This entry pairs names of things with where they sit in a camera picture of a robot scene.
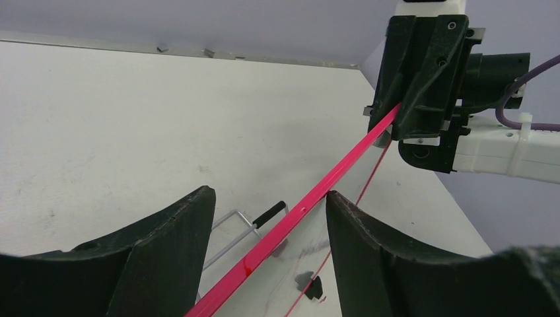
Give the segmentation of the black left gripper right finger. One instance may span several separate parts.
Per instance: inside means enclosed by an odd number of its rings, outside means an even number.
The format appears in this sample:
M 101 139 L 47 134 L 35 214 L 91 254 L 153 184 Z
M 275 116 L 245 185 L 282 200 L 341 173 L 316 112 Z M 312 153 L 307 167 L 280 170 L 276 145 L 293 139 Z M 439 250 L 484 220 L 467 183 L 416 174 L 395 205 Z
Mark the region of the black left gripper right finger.
M 558 316 L 559 249 L 511 248 L 472 258 L 375 219 L 339 192 L 326 196 L 344 316 Z

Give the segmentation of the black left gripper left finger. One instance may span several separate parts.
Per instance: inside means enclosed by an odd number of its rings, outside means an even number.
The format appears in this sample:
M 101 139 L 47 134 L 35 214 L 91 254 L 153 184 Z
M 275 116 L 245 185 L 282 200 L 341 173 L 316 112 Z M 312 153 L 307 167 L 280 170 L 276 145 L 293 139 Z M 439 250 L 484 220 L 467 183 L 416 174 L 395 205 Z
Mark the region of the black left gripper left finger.
M 183 316 L 195 304 L 215 212 L 202 186 L 68 252 L 1 256 L 2 316 Z

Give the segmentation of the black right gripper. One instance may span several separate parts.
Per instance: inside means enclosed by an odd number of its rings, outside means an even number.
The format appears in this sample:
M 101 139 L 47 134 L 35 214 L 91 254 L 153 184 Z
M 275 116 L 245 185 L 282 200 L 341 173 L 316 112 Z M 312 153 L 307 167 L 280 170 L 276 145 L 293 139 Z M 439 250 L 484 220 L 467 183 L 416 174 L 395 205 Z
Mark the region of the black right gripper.
M 530 54 L 472 53 L 484 30 L 466 15 L 393 16 L 375 88 L 368 130 L 400 102 L 392 138 L 406 163 L 450 173 L 473 115 L 495 109 Z

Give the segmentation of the pink framed whiteboard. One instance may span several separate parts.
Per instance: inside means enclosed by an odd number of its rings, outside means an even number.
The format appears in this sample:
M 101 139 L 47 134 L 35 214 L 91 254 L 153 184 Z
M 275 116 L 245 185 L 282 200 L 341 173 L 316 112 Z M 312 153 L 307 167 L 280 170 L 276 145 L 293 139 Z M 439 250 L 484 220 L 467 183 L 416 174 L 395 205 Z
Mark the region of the pink framed whiteboard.
M 291 231 L 317 206 L 325 195 L 392 124 L 400 106 L 396 104 L 232 269 L 186 313 L 187 317 L 212 316 L 259 266 L 272 255 Z

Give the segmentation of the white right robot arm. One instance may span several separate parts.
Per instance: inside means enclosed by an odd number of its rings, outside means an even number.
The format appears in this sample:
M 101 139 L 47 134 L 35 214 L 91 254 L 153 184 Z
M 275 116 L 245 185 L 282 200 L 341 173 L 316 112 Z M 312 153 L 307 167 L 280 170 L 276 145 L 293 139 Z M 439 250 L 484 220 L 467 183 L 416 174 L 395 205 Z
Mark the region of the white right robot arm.
M 394 16 L 372 106 L 371 127 L 386 115 L 387 141 L 416 168 L 434 172 L 507 175 L 559 182 L 559 125 L 518 109 L 528 82 L 559 64 L 553 57 L 530 67 L 530 54 L 483 55 L 472 48 L 484 31 L 466 15 Z

